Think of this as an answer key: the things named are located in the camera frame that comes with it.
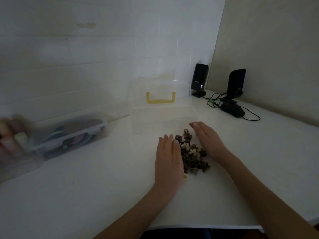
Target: white desk surface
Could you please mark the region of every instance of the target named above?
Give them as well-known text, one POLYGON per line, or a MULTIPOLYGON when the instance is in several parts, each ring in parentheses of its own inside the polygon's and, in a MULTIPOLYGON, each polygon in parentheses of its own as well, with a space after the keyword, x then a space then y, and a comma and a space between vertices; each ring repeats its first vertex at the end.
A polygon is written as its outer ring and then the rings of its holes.
MULTIPOLYGON (((261 121, 235 118, 203 98, 192 103, 266 186, 306 220, 319 217, 319 128, 241 101, 261 121)), ((129 117, 108 129, 107 138, 0 185, 0 238, 90 239, 147 193, 158 135, 130 135, 129 117)), ((151 228, 260 228, 230 177, 210 164, 189 176, 151 228)))

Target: black mouse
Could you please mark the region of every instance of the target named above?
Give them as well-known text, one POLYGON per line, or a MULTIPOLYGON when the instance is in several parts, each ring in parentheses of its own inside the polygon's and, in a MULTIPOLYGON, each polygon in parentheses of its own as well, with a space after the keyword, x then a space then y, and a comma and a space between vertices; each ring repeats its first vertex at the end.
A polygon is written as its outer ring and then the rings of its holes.
POLYGON ((243 117, 245 115, 243 109, 237 105, 237 102, 234 100, 224 102, 221 104, 220 109, 233 115, 234 117, 243 117))

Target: right hand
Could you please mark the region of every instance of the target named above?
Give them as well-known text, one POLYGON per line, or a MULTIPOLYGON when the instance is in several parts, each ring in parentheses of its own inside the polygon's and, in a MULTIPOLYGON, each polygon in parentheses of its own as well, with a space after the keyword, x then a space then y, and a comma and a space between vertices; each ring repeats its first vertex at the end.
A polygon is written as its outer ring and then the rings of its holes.
POLYGON ((225 153, 228 152, 228 149, 214 129, 203 122, 191 122, 189 125, 194 129, 207 155, 216 162, 220 162, 225 153))

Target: beige wall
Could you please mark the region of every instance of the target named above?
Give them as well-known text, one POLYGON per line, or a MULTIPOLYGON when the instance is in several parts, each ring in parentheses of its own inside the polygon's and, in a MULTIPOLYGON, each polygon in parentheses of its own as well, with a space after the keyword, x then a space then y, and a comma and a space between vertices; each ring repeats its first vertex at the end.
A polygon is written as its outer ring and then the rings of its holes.
POLYGON ((226 0, 207 88, 245 68, 242 100, 319 125, 319 0, 226 0))

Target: speaker stand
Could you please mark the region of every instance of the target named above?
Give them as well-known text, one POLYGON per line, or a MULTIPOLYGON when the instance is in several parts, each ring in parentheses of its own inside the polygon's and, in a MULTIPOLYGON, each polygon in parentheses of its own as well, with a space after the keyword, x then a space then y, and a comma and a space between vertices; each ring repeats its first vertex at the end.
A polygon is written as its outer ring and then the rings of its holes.
POLYGON ((195 96, 195 97, 197 97, 197 98, 201 98, 201 97, 203 97, 203 96, 205 96, 206 95, 206 92, 205 91, 197 91, 197 92, 194 92, 193 94, 192 94, 192 96, 195 96))

